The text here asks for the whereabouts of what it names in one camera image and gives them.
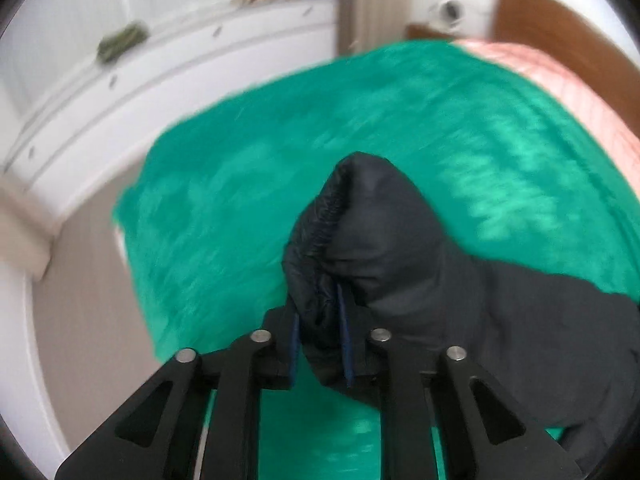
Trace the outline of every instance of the pink fabric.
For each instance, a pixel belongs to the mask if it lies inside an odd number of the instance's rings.
[[[476,57],[526,77],[555,97],[600,144],[640,199],[640,139],[575,73],[529,46],[482,40],[455,43]]]

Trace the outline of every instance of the metal pin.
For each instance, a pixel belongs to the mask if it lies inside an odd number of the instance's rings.
[[[271,332],[262,328],[254,330],[254,332],[251,334],[251,341],[254,341],[256,343],[266,343],[270,339]]]
[[[373,341],[380,341],[381,343],[389,341],[391,339],[391,332],[386,328],[375,328],[370,334]]]
[[[196,358],[196,351],[193,348],[183,348],[175,353],[175,360],[179,363],[190,363]]]
[[[462,361],[466,357],[466,350],[462,346],[450,346],[447,348],[447,357],[453,361]]]

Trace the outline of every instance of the black cloth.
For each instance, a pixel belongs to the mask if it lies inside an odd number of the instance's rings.
[[[640,315],[585,280],[466,254],[388,160],[354,153],[302,212],[285,248],[305,354],[340,376],[334,277],[394,336],[459,345],[546,427],[584,471],[638,403]]]

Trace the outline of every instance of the green object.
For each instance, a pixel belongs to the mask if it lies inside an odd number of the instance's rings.
[[[404,171],[470,253],[638,301],[640,206],[583,127],[514,73],[401,43],[229,98],[158,139],[115,219],[160,360],[226,347],[284,302],[289,231],[356,150]],[[379,471],[378,414],[319,386],[304,360],[292,392],[264,394],[261,480]]]
[[[102,38],[98,44],[96,55],[102,64],[115,63],[122,54],[149,38],[149,31],[144,23],[129,23],[121,31]]]
[[[562,436],[563,431],[564,431],[564,428],[547,428],[546,429],[546,432],[556,440],[558,440]]]

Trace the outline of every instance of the wooden headboard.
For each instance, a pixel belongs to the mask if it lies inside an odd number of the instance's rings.
[[[526,44],[557,59],[640,137],[640,71],[578,14],[555,0],[498,0],[492,38]]]

